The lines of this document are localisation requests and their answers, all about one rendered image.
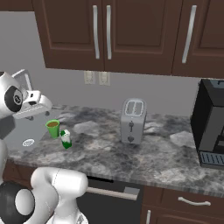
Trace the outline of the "brown base cupboard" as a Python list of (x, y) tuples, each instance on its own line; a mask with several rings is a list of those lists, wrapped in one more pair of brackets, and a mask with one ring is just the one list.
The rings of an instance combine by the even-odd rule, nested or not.
[(3, 179), (13, 180), (31, 189), (31, 176), (33, 172), (33, 167), (15, 164), (14, 162), (8, 160), (3, 171)]

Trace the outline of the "brown wall cupboard door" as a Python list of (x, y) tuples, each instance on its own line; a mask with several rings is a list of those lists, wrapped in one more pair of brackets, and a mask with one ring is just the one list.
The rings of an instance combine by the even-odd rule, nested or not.
[[(47, 68), (104, 69), (102, 0), (32, 0)], [(100, 59), (95, 58), (93, 5), (98, 9)]]
[[(108, 72), (172, 73), (183, 0), (102, 0), (104, 65)], [(107, 5), (111, 50), (107, 55)]]
[[(197, 5), (187, 61), (182, 64), (192, 5)], [(224, 79), (224, 0), (183, 0), (173, 75)]]

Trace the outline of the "brown base cupboard door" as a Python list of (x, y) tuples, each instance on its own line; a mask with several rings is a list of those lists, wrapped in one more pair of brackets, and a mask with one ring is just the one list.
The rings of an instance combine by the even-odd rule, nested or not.
[(146, 205), (142, 205), (140, 224), (145, 224), (148, 210), (150, 224), (224, 224), (224, 219)]

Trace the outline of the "green and white carton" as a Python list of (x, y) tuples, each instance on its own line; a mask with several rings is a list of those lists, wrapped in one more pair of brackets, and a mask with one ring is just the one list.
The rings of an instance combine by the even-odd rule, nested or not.
[(60, 132), (60, 138), (61, 138), (62, 145), (64, 146), (65, 149), (68, 149), (72, 146), (70, 132), (67, 129), (63, 129)]

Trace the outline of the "brown wall cupboard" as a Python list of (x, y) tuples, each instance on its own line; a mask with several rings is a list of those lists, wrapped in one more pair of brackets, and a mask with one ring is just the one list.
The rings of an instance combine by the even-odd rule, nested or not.
[(33, 11), (32, 0), (0, 0), (0, 11)]

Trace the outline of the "green cup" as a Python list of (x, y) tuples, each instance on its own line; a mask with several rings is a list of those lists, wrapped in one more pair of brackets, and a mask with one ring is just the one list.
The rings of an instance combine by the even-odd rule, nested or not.
[(60, 121), (57, 119), (52, 119), (48, 121), (45, 126), (52, 138), (57, 138), (60, 135)]

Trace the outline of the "grey toaster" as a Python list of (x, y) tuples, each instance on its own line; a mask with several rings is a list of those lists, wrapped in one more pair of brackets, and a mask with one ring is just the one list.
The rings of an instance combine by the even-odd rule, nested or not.
[(140, 144), (147, 116), (147, 104), (139, 98), (129, 98), (122, 105), (121, 140), (126, 144)]

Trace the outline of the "black coffee machine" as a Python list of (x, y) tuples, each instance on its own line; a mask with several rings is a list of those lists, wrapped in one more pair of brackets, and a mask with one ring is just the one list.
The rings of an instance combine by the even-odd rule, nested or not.
[(200, 166), (224, 170), (224, 80), (199, 82), (191, 127)]

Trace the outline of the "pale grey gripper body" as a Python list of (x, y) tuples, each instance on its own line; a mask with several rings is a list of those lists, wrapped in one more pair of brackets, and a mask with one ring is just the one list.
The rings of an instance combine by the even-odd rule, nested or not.
[(26, 108), (21, 109), (19, 112), (13, 115), (15, 119), (22, 119), (30, 116), (35, 116), (52, 109), (52, 102), (43, 94), (40, 96), (40, 100), (35, 105), (29, 105)]

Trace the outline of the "grey sink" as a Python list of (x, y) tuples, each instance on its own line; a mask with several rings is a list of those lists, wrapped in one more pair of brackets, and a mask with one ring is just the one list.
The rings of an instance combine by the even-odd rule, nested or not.
[(57, 119), (61, 109), (52, 109), (50, 115), (35, 115), (33, 120), (15, 119), (12, 115), (0, 120), (0, 139), (3, 139), (9, 152), (32, 151), (47, 132), (46, 123)]

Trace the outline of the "silver tap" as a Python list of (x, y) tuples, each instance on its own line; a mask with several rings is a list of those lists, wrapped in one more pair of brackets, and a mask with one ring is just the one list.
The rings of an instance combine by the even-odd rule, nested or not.
[(23, 95), (27, 95), (29, 91), (32, 91), (32, 82), (30, 74), (27, 69), (21, 69), (11, 76), (17, 83), (17, 88)]

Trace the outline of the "brown drawer front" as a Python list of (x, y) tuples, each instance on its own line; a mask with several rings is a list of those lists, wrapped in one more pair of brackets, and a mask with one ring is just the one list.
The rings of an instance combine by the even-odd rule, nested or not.
[[(210, 201), (211, 206), (192, 206), (185, 202), (178, 201), (178, 197), (184, 197), (187, 200), (195, 202)], [(165, 208), (170, 208), (180, 212), (201, 214), (224, 219), (224, 198), (164, 189), (161, 205)]]

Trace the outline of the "cream wall socket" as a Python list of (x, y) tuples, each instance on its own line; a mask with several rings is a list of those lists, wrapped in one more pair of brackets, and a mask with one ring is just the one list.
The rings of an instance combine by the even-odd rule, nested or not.
[(85, 71), (84, 81), (86, 84), (95, 84), (95, 73), (93, 71)]
[(110, 85), (110, 72), (99, 72), (99, 84), (104, 86)]

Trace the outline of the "black dishwasher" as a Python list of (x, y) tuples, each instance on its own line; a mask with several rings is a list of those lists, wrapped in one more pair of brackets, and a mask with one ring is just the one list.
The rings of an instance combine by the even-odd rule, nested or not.
[(77, 199), (88, 224), (140, 224), (144, 187), (142, 185), (88, 176), (88, 186), (119, 193), (130, 193), (136, 200), (86, 192)]

